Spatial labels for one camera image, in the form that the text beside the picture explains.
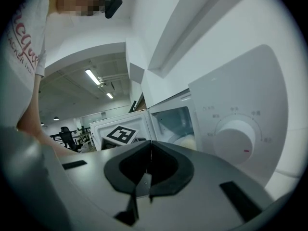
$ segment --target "black chair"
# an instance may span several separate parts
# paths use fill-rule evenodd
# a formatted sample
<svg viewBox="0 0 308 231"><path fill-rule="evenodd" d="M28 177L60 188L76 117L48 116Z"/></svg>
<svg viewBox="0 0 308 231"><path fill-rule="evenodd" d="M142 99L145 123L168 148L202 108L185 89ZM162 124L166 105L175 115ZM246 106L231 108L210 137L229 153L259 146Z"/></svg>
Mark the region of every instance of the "black chair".
<svg viewBox="0 0 308 231"><path fill-rule="evenodd" d="M59 135L63 143L65 144L65 147L67 148L67 144L68 144L69 149L74 152L77 152L78 149L80 149L83 146L83 144L78 144L78 145L75 144L71 132L60 132Z"/></svg>
<svg viewBox="0 0 308 231"><path fill-rule="evenodd" d="M70 132L68 127L61 127L61 132Z"/></svg>

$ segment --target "fluorescent light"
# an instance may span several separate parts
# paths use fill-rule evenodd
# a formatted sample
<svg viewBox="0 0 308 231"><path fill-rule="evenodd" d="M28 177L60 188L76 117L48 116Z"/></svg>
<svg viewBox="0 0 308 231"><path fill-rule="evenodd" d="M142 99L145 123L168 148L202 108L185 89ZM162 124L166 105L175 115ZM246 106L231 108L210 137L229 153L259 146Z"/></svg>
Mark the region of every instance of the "fluorescent light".
<svg viewBox="0 0 308 231"><path fill-rule="evenodd" d="M86 73L88 74L88 76L90 76L90 78L95 82L96 85L100 85L101 83L98 81L98 79L94 76L94 74L92 73L91 70L87 69Z"/></svg>
<svg viewBox="0 0 308 231"><path fill-rule="evenodd" d="M107 96L111 99L113 99L113 96L110 93L107 93Z"/></svg>

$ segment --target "white ceiling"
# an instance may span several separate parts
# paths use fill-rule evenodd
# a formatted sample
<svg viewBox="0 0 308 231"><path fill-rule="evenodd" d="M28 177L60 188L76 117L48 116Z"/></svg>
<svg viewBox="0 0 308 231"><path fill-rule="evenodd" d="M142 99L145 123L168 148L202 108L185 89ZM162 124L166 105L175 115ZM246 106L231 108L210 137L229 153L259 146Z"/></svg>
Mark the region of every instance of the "white ceiling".
<svg viewBox="0 0 308 231"><path fill-rule="evenodd" d="M40 84L39 114L44 123L60 114L61 119L71 118L70 111L87 107L87 103L109 103L129 95L128 76L112 81L115 89L110 83L99 89L86 74L86 69L91 69L96 77L128 74L125 53L117 53L84 60L43 78ZM106 93L111 93L114 99L109 99ZM88 115L87 109L82 108L82 113Z"/></svg>

